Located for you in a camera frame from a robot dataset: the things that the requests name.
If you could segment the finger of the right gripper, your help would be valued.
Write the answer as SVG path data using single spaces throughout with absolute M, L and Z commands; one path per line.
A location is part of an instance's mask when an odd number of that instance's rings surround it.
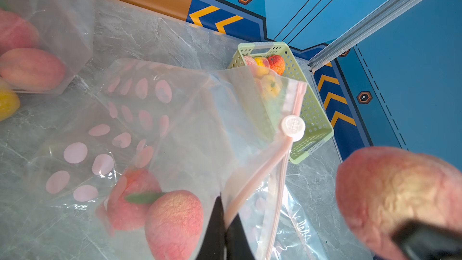
M 462 235 L 421 221 L 408 221 L 391 236 L 408 260 L 460 260 Z

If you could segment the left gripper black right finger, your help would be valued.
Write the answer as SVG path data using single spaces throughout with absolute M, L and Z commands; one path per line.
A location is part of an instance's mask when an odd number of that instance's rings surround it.
M 227 260 L 255 260 L 239 214 L 226 231 L 225 243 Z

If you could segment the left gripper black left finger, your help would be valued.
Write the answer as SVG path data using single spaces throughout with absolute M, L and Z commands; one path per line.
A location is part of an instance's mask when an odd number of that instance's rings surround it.
M 225 221 L 221 197 L 217 197 L 196 260 L 225 259 Z

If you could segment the pale pink peach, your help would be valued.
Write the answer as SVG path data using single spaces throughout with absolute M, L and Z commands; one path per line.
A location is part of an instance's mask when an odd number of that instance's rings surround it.
M 146 215 L 145 235 L 156 260 L 187 260 L 203 231 L 204 212 L 199 198 L 186 190 L 161 196 Z

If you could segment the large pink yellow peach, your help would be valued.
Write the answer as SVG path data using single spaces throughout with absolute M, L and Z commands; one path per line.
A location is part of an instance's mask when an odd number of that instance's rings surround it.
M 440 158 L 368 147 L 338 167 L 340 213 L 351 232 L 385 260 L 403 260 L 392 235 L 410 220 L 462 231 L 462 173 Z

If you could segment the orange topped yellow peach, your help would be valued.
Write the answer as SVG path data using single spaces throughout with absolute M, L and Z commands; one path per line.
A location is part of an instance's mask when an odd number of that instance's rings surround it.
M 266 75 L 261 79 L 261 86 L 265 96 L 276 98 L 282 91 L 283 84 L 278 77 Z

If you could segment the clear blue-zipper zip bag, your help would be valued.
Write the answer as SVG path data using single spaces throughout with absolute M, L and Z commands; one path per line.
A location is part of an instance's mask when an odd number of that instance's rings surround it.
M 13 12 L 33 24 L 40 35 L 40 45 L 35 49 L 54 55 L 66 66 L 63 81 L 50 91 L 27 91 L 6 82 L 20 100 L 16 114 L 61 95 L 90 60 L 94 7 L 92 0 L 1 0 L 1 10 Z

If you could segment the pink red peach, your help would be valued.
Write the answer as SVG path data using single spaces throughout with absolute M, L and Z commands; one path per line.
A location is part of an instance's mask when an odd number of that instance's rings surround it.
M 1 10 L 1 55 L 17 48 L 38 48 L 37 28 L 13 12 Z

